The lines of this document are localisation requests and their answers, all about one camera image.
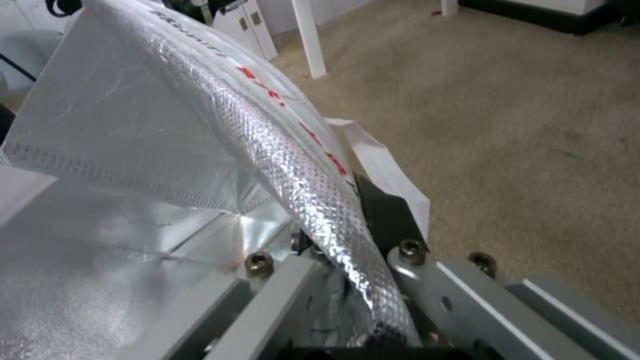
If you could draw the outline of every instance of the hex bolt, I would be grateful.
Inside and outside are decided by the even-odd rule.
[[[484,252],[472,252],[467,259],[480,269],[480,271],[489,275],[492,279],[495,279],[495,275],[498,272],[498,265],[493,256]]]
[[[246,257],[244,268],[248,277],[268,277],[273,273],[273,258],[264,251],[254,252]]]
[[[400,260],[404,263],[419,266],[424,264],[427,247],[422,241],[405,239],[400,241]]]

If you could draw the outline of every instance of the black cable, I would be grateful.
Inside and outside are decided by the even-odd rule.
[[[7,58],[5,55],[0,54],[0,60],[4,60],[9,66],[13,67],[15,70],[20,72],[22,75],[25,75],[29,80],[32,80],[34,83],[36,82],[36,77],[31,75],[27,70],[24,70],[20,65],[13,62],[13,60]]]

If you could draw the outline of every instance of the bubble foil insulation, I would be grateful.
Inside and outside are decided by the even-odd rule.
[[[162,219],[149,215],[144,217],[147,228],[115,231],[102,219],[107,214],[101,214],[94,215],[95,226],[79,225],[77,232],[68,234],[76,220],[54,218],[46,221],[56,231],[45,240],[48,236],[32,234],[25,225],[30,221],[25,211],[31,216],[40,211],[30,204],[3,229],[17,232],[15,224],[22,224],[18,238],[23,240],[3,244],[2,256],[12,254],[7,263],[13,267],[7,268],[4,261],[0,265],[3,286],[13,281],[13,288],[22,281],[22,295],[0,290],[5,304],[17,306],[14,296],[40,302],[20,311],[3,311],[10,317],[5,323],[12,325],[26,326],[29,318],[30,330],[9,325],[0,334],[26,344],[33,337],[24,337],[25,332],[33,335],[42,326],[36,332],[44,336],[44,323],[65,314],[73,318],[63,316],[68,334],[77,331],[77,337],[89,343],[106,332],[112,342],[97,341],[95,349],[113,348],[114,341],[123,342],[143,328],[132,325],[135,316],[123,315],[139,311],[135,300],[110,300],[116,295],[109,289],[121,288],[119,281],[134,281],[135,286],[123,287],[128,299],[139,299],[137,291],[145,288],[174,294],[197,281],[203,266],[233,269],[256,247],[284,254],[267,242],[282,237],[292,220],[350,281],[351,320],[342,324],[344,344],[418,344],[402,296],[367,230],[346,157],[309,100],[268,62],[160,4],[89,0],[84,5],[17,115],[1,158],[16,167],[95,184],[109,194],[117,193],[118,202],[135,198],[131,194],[144,195],[153,201],[131,204],[138,206],[135,212],[167,211],[164,215],[182,220],[167,224],[182,225],[167,226],[176,229],[167,235],[167,229],[159,226],[163,223],[158,224]],[[56,197],[47,192],[35,202]],[[78,222],[86,213],[91,216],[83,201],[78,199],[76,204],[83,208],[74,210]],[[160,212],[157,204],[162,204]],[[112,206],[111,221],[130,222],[121,209],[120,203]],[[212,243],[216,234],[229,229],[234,235],[220,240],[226,243]],[[55,281],[46,285],[66,294],[60,296],[67,305],[46,309],[45,299],[31,296],[38,282],[28,285],[30,273],[15,272],[13,268],[20,267],[17,256],[39,264],[30,270],[38,272],[34,276],[50,274]],[[54,260],[60,256],[64,261]],[[126,259],[132,260],[131,266],[122,266]],[[125,276],[125,269],[139,275]],[[78,294],[72,293],[74,284],[80,286]],[[98,284],[100,291],[90,290]],[[141,300],[152,304],[144,311],[162,308],[164,297],[152,298]],[[86,302],[104,308],[108,321],[101,314],[92,318],[83,312]],[[114,304],[125,309],[113,309]],[[100,326],[86,331],[73,325],[78,322]],[[55,344],[57,339],[46,341]]]

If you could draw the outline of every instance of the screw hole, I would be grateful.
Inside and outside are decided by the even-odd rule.
[[[255,265],[264,265],[267,262],[267,257],[262,254],[256,254],[251,257],[251,262]]]
[[[442,297],[442,307],[444,307],[447,311],[453,310],[453,304],[451,304],[451,300],[448,297]]]
[[[404,247],[407,250],[411,250],[411,251],[418,251],[420,250],[420,245],[415,242],[415,241],[407,241],[406,243],[404,243]]]

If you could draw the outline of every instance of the metal bracket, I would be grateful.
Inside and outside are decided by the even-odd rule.
[[[508,359],[593,359],[465,259],[411,266],[387,261],[406,295],[456,347],[490,344]]]

